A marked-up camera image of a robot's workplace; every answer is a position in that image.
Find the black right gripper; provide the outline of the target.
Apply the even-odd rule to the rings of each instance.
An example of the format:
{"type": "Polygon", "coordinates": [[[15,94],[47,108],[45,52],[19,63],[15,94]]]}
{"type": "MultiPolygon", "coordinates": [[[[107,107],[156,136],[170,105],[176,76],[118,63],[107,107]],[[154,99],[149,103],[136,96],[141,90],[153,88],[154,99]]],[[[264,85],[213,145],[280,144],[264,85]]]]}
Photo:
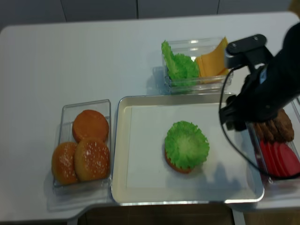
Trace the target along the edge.
{"type": "Polygon", "coordinates": [[[219,109],[220,124],[265,122],[300,95],[300,73],[261,67],[247,76],[241,92],[219,109]]]}

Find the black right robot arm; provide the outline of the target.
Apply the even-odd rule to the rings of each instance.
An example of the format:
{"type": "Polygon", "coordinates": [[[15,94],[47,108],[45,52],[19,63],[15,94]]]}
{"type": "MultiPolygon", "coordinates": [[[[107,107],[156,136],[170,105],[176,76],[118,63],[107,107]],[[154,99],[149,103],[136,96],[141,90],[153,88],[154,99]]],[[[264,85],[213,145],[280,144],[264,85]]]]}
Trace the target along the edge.
{"type": "Polygon", "coordinates": [[[228,44],[225,65],[231,70],[250,71],[238,95],[219,107],[219,120],[265,122],[300,94],[300,25],[292,26],[276,54],[266,47],[267,38],[256,34],[228,44]]]}

